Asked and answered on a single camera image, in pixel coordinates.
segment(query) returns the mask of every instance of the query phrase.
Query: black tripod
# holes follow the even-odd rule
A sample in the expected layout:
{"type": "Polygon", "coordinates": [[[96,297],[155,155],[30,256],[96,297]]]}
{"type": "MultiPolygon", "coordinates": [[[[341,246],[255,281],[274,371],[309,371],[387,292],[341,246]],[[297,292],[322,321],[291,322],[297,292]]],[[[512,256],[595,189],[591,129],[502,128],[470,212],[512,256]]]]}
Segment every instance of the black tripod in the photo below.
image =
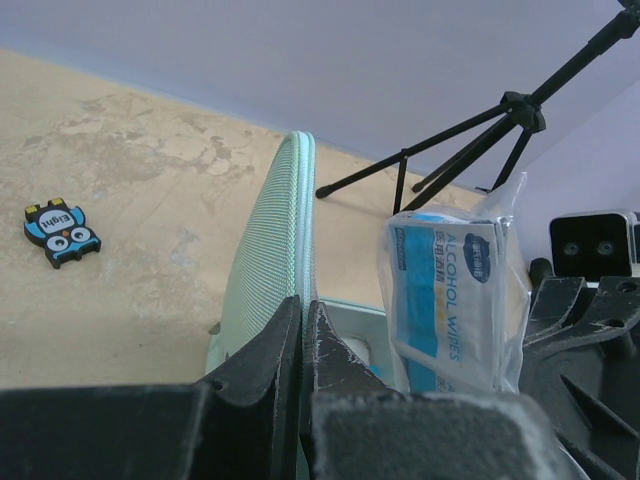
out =
{"type": "Polygon", "coordinates": [[[598,56],[609,50],[619,40],[631,38],[638,27],[640,27],[640,0],[619,1],[623,4],[625,10],[618,13],[613,20],[611,20],[602,30],[596,33],[591,40],[589,40],[582,50],[574,55],[573,58],[565,63],[531,95],[523,95],[517,92],[506,92],[499,105],[412,147],[402,149],[395,155],[349,175],[342,180],[338,180],[331,185],[320,187],[316,191],[316,197],[328,197],[336,190],[346,187],[347,185],[351,185],[358,180],[362,180],[369,175],[373,175],[376,172],[399,163],[400,166],[396,184],[395,202],[393,205],[393,213],[396,214],[400,211],[407,161],[410,157],[438,145],[445,140],[455,137],[462,132],[466,132],[473,127],[481,125],[492,118],[503,115],[500,120],[481,133],[453,157],[440,165],[428,177],[416,183],[412,188],[416,193],[424,189],[425,186],[430,185],[424,192],[420,193],[420,195],[410,202],[404,210],[415,210],[427,203],[458,175],[469,168],[473,162],[484,155],[487,150],[502,140],[511,130],[519,125],[523,129],[522,133],[513,147],[504,167],[500,171],[498,179],[491,189],[495,190],[507,181],[509,175],[511,175],[511,172],[522,155],[524,148],[531,139],[531,136],[534,133],[545,129],[545,120],[540,110],[542,104],[551,98],[553,94],[566,85],[569,80],[580,73],[582,69],[589,65],[598,56]]]}

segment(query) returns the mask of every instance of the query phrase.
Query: stained floor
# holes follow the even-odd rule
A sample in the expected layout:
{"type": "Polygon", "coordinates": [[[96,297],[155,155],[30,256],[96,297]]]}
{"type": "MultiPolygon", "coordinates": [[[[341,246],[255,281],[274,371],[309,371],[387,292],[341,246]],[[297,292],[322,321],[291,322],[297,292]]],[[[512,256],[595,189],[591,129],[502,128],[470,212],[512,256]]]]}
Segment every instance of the stained floor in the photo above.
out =
{"type": "MultiPolygon", "coordinates": [[[[199,378],[282,134],[8,51],[0,70],[0,387],[199,378]],[[54,197],[104,242],[60,270],[22,227],[26,206],[54,197]]],[[[366,165],[319,147],[318,185],[366,165]]],[[[316,203],[321,295],[381,304],[375,248],[394,174],[316,203]]],[[[439,200],[477,198],[448,188],[439,200]]]]}

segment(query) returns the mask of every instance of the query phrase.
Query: blue owl toy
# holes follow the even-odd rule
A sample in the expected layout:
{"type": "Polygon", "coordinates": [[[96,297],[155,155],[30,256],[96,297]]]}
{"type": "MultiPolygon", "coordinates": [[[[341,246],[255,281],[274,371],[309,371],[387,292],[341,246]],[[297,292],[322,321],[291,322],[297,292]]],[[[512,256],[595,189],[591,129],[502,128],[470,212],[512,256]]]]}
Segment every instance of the blue owl toy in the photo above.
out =
{"type": "Polygon", "coordinates": [[[29,241],[44,248],[44,254],[55,269],[69,260],[81,260],[88,252],[99,252],[102,241],[86,226],[80,207],[69,208],[61,198],[47,202],[46,207],[25,208],[24,234],[29,241]]]}

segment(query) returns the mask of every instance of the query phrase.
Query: camera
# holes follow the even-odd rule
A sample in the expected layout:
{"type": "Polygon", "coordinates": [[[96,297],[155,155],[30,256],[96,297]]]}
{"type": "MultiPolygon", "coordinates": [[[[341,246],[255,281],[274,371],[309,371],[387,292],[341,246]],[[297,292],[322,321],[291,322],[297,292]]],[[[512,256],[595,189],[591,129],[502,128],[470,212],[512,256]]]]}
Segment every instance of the camera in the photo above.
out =
{"type": "Polygon", "coordinates": [[[555,218],[549,225],[553,270],[558,277],[633,276],[640,258],[639,214],[587,212],[555,218]]]}

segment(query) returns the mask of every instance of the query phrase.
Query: clear plastic bag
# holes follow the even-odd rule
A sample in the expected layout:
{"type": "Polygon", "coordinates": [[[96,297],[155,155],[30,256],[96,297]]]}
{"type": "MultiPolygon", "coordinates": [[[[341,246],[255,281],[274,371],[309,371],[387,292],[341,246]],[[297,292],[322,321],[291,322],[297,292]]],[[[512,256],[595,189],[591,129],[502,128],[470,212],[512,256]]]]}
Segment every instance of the clear plastic bag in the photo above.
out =
{"type": "Polygon", "coordinates": [[[378,275],[404,391],[518,391],[531,286],[513,205],[525,175],[471,212],[429,206],[387,221],[378,275]]]}

